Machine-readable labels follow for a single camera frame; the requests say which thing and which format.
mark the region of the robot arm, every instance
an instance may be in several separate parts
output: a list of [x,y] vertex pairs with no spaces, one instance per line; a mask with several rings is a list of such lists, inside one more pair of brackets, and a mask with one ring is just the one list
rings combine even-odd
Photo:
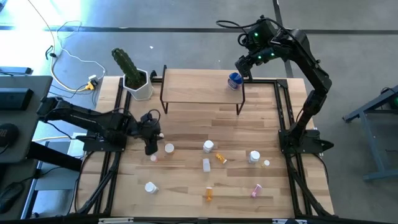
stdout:
[[159,120],[151,113],[144,114],[136,121],[131,113],[120,113],[115,109],[106,113],[89,110],[73,105],[61,97],[44,97],[37,114],[43,122],[62,120],[87,129],[96,136],[78,136],[81,141],[105,141],[113,146],[124,147],[126,136],[141,138],[145,141],[145,154],[157,152],[157,140],[160,134]]
[[[280,29],[276,30],[271,22],[277,24]],[[320,111],[326,100],[326,94],[331,87],[329,75],[319,66],[320,61],[314,59],[307,35],[302,30],[285,29],[277,22],[264,18],[264,16],[261,16],[256,23],[244,27],[250,27],[250,29],[248,32],[244,30],[244,34],[239,36],[238,42],[247,48],[249,53],[240,57],[235,63],[243,77],[252,80],[250,69],[254,64],[261,65],[270,60],[281,58],[285,62],[287,60],[294,61],[314,87],[303,105],[303,113],[300,119],[291,125],[286,133],[286,143],[293,147],[299,147],[305,137],[306,125],[311,117]]]

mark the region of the wood grain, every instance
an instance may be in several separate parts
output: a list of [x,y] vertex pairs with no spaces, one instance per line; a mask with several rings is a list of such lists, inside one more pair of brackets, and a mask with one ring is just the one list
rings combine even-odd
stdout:
[[[119,77],[104,78],[98,111],[113,109],[118,82]],[[307,94],[302,79],[288,79],[288,83],[296,115]],[[286,164],[277,138],[279,122],[272,85],[246,85],[249,104],[245,105],[239,116],[236,115],[235,105],[184,103],[174,103],[173,109],[164,114],[159,100],[160,84],[153,83],[153,86],[152,99],[132,101],[130,112],[137,118],[153,108],[162,113],[160,125],[165,139],[159,141],[159,161],[153,163],[149,160],[141,140],[128,140],[119,167],[112,216],[293,217]],[[121,105],[125,95],[126,92],[123,93]],[[284,102],[282,98],[284,114],[287,114]],[[202,150],[207,139],[215,143],[215,149],[210,154],[204,154]],[[174,144],[174,154],[166,155],[164,152],[167,143]],[[270,166],[263,168],[260,163],[249,164],[247,155],[252,150],[261,153],[261,161],[270,160]],[[227,158],[228,162],[222,164],[215,157],[216,152]],[[83,169],[78,207],[98,185],[103,156],[103,152],[94,153]],[[203,158],[210,159],[210,173],[202,170]],[[312,155],[303,155],[303,163],[309,189],[324,208],[333,213],[323,165]],[[160,189],[154,195],[144,190],[145,183],[149,181]],[[253,199],[250,193],[256,184],[262,185],[263,189],[259,197]],[[206,187],[213,187],[211,202],[206,202]],[[297,189],[300,208],[304,211],[302,193],[298,186]]]
[[168,103],[242,103],[241,90],[228,87],[234,70],[166,69],[163,101]]

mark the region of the wooden shelf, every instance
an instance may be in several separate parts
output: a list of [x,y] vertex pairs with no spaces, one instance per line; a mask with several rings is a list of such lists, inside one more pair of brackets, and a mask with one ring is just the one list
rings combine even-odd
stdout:
[[228,86],[234,70],[166,69],[163,87],[165,103],[240,104],[242,90]]

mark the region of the cactus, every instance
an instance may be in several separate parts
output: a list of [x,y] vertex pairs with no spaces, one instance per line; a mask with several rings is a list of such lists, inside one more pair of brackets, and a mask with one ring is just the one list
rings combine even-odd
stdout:
[[142,79],[142,75],[124,50],[119,48],[113,49],[112,56],[126,75],[126,86],[136,90],[145,84],[146,80]]

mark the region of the gray floor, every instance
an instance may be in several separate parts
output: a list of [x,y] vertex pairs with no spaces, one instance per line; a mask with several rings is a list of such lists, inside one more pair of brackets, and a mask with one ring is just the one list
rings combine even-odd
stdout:
[[[45,60],[44,52],[52,44],[51,36],[49,32],[39,31],[38,28],[43,28],[42,21],[24,2],[9,1],[0,12],[0,24],[20,28],[0,31],[0,36],[6,39],[0,42],[0,61],[2,65],[30,66],[35,69],[35,75],[48,75],[49,62]],[[93,27],[216,28],[214,21],[217,19],[248,24],[261,14],[275,18],[272,0],[32,2],[51,25],[79,19],[84,26]],[[284,25],[289,28],[398,29],[398,1],[395,0],[279,0],[279,4]],[[102,63],[108,75],[120,75],[121,71],[111,57],[115,47],[127,51],[138,67],[158,73],[163,64],[170,68],[234,69],[235,61],[246,53],[236,43],[237,36],[225,33],[79,32],[63,43],[82,59]],[[333,81],[328,99],[314,120],[322,138],[335,143],[335,147],[325,153],[335,213],[345,218],[397,223],[398,179],[362,180],[362,175],[375,171],[376,166],[359,121],[345,124],[341,116],[377,96],[381,88],[398,84],[398,35],[309,34],[308,38],[312,53],[321,59],[321,66]],[[296,65],[292,64],[292,68],[294,77],[304,78]],[[252,72],[256,77],[286,77],[281,60],[256,67]],[[55,73],[65,84],[76,88],[86,82],[88,76],[100,75],[101,69],[63,54]],[[307,89],[312,89],[308,82]],[[78,95],[70,101],[95,107],[91,95]],[[58,125],[70,134],[81,131],[63,122]],[[58,133],[41,124],[35,138],[46,136],[58,136]],[[55,197],[55,194],[43,197]],[[58,197],[64,197],[65,203],[69,203],[65,194]],[[43,214],[62,213],[54,212],[52,205],[41,202],[35,209]]]

